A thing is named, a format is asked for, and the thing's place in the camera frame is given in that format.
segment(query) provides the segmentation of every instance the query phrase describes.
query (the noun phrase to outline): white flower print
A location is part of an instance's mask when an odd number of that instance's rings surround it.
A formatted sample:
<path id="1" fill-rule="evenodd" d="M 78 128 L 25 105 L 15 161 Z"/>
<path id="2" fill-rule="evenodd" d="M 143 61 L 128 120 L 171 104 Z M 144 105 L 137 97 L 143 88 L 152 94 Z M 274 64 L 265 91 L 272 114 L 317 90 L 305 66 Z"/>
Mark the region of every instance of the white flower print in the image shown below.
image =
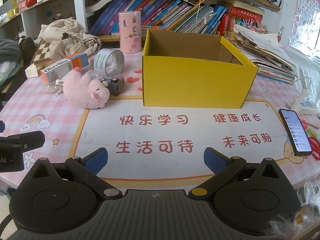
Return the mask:
<path id="1" fill-rule="evenodd" d="M 23 164 L 26 167 L 26 169 L 29 169 L 31 167 L 31 164 L 34 164 L 36 159 L 32 157 L 33 156 L 33 152 L 31 153 L 26 153 L 24 155 L 24 160 L 23 160 Z"/>

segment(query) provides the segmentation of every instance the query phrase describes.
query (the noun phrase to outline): pink cylindrical container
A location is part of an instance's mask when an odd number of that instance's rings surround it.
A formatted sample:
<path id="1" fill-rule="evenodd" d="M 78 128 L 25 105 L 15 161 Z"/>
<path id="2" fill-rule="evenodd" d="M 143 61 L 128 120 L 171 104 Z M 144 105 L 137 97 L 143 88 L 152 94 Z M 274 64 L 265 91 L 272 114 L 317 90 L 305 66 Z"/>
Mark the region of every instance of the pink cylindrical container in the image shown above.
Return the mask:
<path id="1" fill-rule="evenodd" d="M 120 50 L 123 53 L 141 51 L 141 13 L 119 13 Z"/>

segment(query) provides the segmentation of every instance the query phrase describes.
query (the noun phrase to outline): stuffed toy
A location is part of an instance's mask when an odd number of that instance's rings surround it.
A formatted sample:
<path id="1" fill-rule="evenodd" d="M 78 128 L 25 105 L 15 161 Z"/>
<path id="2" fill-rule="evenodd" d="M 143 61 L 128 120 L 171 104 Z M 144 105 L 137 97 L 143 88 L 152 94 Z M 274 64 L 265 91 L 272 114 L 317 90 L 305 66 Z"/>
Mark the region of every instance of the stuffed toy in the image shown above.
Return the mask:
<path id="1" fill-rule="evenodd" d="M 82 108 L 103 108 L 110 97 L 108 88 L 99 79 L 81 74 L 76 67 L 63 83 L 63 93 L 72 105 Z"/>

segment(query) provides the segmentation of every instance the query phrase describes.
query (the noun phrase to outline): smartphone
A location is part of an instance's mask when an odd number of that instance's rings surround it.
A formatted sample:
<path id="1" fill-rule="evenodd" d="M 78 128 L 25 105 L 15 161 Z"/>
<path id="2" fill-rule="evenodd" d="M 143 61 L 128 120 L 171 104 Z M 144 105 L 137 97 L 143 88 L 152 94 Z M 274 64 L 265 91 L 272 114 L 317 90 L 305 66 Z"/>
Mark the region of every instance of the smartphone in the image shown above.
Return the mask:
<path id="1" fill-rule="evenodd" d="M 279 109 L 279 114 L 288 133 L 294 155 L 311 155 L 311 145 L 297 113 L 288 109 Z"/>

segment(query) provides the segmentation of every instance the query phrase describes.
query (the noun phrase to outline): yellow cardboard box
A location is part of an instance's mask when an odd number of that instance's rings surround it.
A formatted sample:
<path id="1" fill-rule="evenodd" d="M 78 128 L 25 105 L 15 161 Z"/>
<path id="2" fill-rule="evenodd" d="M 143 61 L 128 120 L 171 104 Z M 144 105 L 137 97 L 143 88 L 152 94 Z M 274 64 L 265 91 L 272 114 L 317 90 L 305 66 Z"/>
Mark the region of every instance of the yellow cardboard box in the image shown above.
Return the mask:
<path id="1" fill-rule="evenodd" d="M 143 104 L 241 108 L 258 72 L 224 37 L 148 30 Z"/>

